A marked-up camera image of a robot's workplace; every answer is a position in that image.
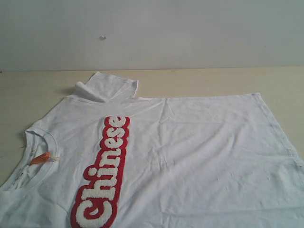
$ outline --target fabric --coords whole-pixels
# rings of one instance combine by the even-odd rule
[[[26,130],[5,228],[302,228],[304,163],[259,93],[134,97],[96,73]],[[28,166],[46,152],[59,161]]]

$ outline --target white t-shirt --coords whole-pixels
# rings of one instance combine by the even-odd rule
[[[260,94],[136,89],[96,73],[26,130],[0,227],[304,227],[304,163]],[[28,166],[45,152],[60,160]]]

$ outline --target white wall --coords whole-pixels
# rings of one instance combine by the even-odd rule
[[[1,0],[0,70],[304,65],[303,10],[303,0]]]

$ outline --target clothing tag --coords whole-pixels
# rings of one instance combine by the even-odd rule
[[[49,160],[49,157],[50,157],[50,153],[49,152],[46,152],[36,158],[33,158],[33,160],[30,162],[29,165],[32,165],[32,164],[39,164],[39,163],[44,163],[46,162],[47,160]]]

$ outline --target table surface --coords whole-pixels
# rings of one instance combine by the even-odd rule
[[[260,92],[304,158],[304,66],[100,71],[139,80],[137,96],[199,97]],[[20,161],[25,133],[95,71],[0,73],[0,185]]]

